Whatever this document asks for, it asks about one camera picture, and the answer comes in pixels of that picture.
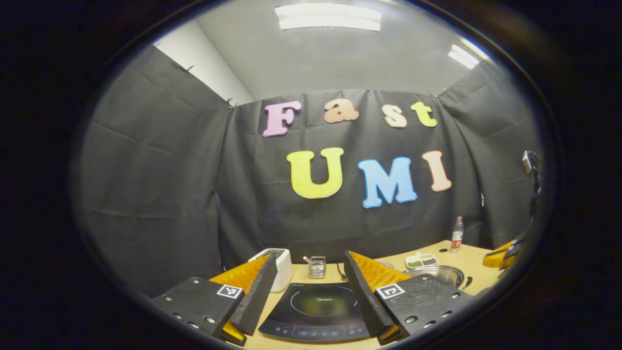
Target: black curtain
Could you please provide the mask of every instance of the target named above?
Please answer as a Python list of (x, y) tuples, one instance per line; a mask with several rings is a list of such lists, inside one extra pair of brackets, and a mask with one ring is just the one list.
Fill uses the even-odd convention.
[(149, 296), (221, 272), (214, 185), (227, 114), (153, 48), (95, 108), (80, 162), (87, 229), (117, 275)]
[(523, 152), (535, 151), (546, 162), (537, 125), (544, 112), (521, 86), (507, 70), (482, 60), (439, 95), (473, 158), (494, 248), (529, 228), (534, 178), (524, 169)]
[[(324, 104), (336, 98), (351, 100), (360, 115), (355, 120), (328, 123)], [(299, 101), (302, 108), (284, 135), (263, 137), (266, 105)], [(424, 126), (410, 106), (431, 107), (436, 127)], [(382, 106), (397, 105), (407, 120), (393, 128)], [(313, 151), (314, 183), (328, 179), (325, 148), (340, 147), (343, 184), (334, 195), (306, 199), (292, 189), (290, 163), (295, 151)], [(432, 175), (422, 154), (438, 150), (451, 188), (434, 192)], [(364, 208), (365, 179), (358, 162), (376, 159), (389, 173), (393, 159), (411, 160), (417, 199), (393, 200)], [(288, 95), (248, 103), (235, 109), (225, 134), (216, 187), (219, 243), (225, 267), (245, 262), (268, 247), (288, 248), (294, 263), (304, 255), (324, 255), (340, 262), (345, 250), (377, 258), (407, 252), (451, 239), (456, 216), (466, 222), (463, 242), (491, 245), (483, 232), (480, 187), (465, 141), (447, 110), (431, 95), (406, 92), (335, 90)]]
[[(327, 123), (324, 104), (351, 100), (360, 116)], [(263, 137), (273, 103), (299, 101), (284, 135)], [(431, 107), (436, 127), (410, 106)], [(382, 106), (407, 120), (393, 128)], [(229, 110), (225, 101), (157, 49), (147, 49), (113, 80), (95, 108), (81, 157), (89, 235), (114, 271), (141, 292), (158, 295), (190, 276), (211, 277), (268, 247), (288, 248), (294, 263), (344, 250), (372, 258), (451, 239), (456, 216), (463, 243), (493, 248), (528, 223), (532, 180), (525, 149), (538, 152), (537, 112), (512, 77), (480, 63), (439, 97), (378, 90), (334, 90), (256, 101)], [(313, 151), (312, 179), (328, 179), (320, 151), (340, 147), (343, 184), (323, 199), (298, 196), (289, 153)], [(438, 150), (451, 188), (431, 190), (422, 154)], [(411, 160), (417, 199), (364, 208), (358, 162), (390, 171)], [(481, 206), (481, 194), (485, 205)]]

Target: fluorescent light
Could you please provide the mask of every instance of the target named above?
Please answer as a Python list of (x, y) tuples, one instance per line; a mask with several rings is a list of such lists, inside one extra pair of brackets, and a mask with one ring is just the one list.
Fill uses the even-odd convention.
[(466, 39), (460, 39), (460, 41), (462, 42), (462, 44), (465, 44), (469, 49), (471, 49), (474, 53), (480, 56), (483, 60), (490, 59), (490, 57), (488, 57), (488, 55), (486, 55), (479, 47), (475, 46), (474, 43)]
[(281, 29), (347, 27), (380, 31), (379, 11), (359, 6), (310, 3), (275, 7)]
[(456, 61), (458, 61), (461, 64), (465, 65), (469, 69), (473, 69), (473, 67), (475, 67), (475, 65), (473, 63), (471, 63), (469, 60), (467, 60), (466, 58), (462, 57), (461, 55), (457, 54), (455, 51), (450, 51), (448, 55), (449, 55), (449, 57), (455, 59)]
[(469, 54), (468, 52), (464, 51), (461, 47), (459, 47), (457, 45), (452, 45), (452, 51), (454, 51), (458, 55), (461, 55), (467, 61), (471, 62), (474, 65), (480, 63), (480, 61), (478, 61), (475, 57), (471, 56), (471, 54)]

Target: letter m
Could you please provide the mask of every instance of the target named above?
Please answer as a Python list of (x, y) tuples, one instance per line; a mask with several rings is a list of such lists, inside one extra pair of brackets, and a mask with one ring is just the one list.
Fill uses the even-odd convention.
[(396, 201), (402, 203), (417, 199), (417, 194), (412, 189), (410, 165), (411, 160), (409, 158), (397, 157), (393, 159), (391, 174), (387, 175), (383, 167), (375, 159), (359, 162), (358, 167), (365, 175), (365, 186), (367, 187), (367, 199), (363, 201), (363, 207), (375, 208), (383, 203), (380, 197), (378, 197), (378, 191), (380, 191), (387, 203), (391, 203), (396, 188)]

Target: utensil holder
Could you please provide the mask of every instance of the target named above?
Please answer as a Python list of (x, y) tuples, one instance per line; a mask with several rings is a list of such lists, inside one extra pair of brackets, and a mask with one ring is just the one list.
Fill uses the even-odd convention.
[(311, 257), (309, 264), (309, 278), (326, 277), (326, 257)]

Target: black glass surface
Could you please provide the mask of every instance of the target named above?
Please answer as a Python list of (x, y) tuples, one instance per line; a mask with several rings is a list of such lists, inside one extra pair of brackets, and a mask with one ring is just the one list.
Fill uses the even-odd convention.
[(369, 337), (347, 283), (290, 284), (259, 331), (312, 343)]

